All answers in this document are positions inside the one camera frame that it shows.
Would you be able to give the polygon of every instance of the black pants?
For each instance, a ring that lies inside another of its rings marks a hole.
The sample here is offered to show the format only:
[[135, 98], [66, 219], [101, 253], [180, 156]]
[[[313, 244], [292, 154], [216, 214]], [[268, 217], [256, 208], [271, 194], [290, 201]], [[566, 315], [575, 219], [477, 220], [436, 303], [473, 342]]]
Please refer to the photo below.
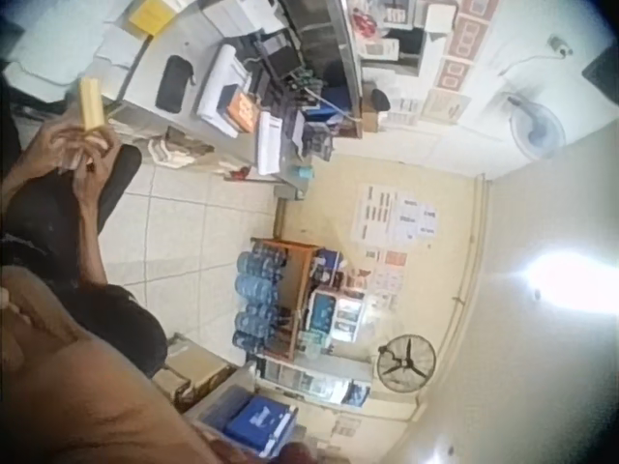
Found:
[[[19, 158], [21, 147], [6, 87], [2, 87], [4, 178]], [[100, 199], [99, 232], [140, 164], [139, 150], [123, 146]], [[167, 355], [161, 324], [122, 287], [79, 283], [79, 210], [72, 182], [71, 172], [51, 172], [30, 181], [15, 195], [3, 221], [2, 263], [24, 266], [41, 277], [77, 323], [152, 376]]]

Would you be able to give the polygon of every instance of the white tile floor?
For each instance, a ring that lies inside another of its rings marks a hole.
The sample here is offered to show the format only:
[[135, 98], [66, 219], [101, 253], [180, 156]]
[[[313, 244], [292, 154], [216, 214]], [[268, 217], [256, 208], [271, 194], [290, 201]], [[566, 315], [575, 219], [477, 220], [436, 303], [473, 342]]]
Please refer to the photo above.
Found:
[[111, 283], [162, 323], [232, 363], [236, 258], [250, 237], [271, 237], [273, 188], [143, 164], [101, 234]]

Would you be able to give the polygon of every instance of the wall fan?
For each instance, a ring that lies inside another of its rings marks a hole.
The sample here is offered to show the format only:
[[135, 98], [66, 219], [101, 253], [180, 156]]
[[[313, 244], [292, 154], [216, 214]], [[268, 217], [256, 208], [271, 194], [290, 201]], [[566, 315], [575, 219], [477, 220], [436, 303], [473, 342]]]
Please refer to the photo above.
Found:
[[549, 160], [565, 146], [559, 119], [545, 106], [516, 94], [507, 98], [514, 106], [510, 126], [516, 145], [531, 160]]
[[378, 348], [378, 353], [378, 378], [392, 392], [416, 392], [434, 374], [436, 353], [422, 336], [401, 335]]

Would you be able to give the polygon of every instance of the yellow object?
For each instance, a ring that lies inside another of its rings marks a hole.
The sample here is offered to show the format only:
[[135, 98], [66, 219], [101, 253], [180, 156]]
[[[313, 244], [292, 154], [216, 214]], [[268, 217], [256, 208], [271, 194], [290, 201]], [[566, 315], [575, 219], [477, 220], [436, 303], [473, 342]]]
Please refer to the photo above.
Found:
[[142, 31], [156, 36], [176, 13], [164, 0], [144, 0], [129, 21]]
[[98, 79], [83, 77], [79, 82], [81, 114], [86, 131], [105, 126], [101, 85]]

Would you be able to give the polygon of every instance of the yellow wall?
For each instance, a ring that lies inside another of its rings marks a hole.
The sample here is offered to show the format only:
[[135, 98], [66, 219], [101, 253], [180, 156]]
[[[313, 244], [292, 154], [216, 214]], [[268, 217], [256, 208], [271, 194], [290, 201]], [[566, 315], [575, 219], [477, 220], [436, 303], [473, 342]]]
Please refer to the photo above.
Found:
[[[423, 167], [338, 153], [330, 163], [317, 160], [314, 167], [316, 177], [306, 200], [288, 205], [284, 238], [338, 249], [353, 265], [363, 263], [365, 256], [364, 248], [349, 239], [361, 185], [412, 191], [419, 201], [438, 211], [437, 237], [419, 239], [406, 250], [408, 265], [398, 312], [379, 319], [369, 317], [358, 343], [342, 344], [339, 353], [355, 358], [374, 356], [379, 345], [406, 333], [426, 337], [438, 351], [454, 310], [452, 297], [462, 279], [474, 181]], [[378, 384], [377, 391], [381, 390], [379, 382], [374, 384]]]

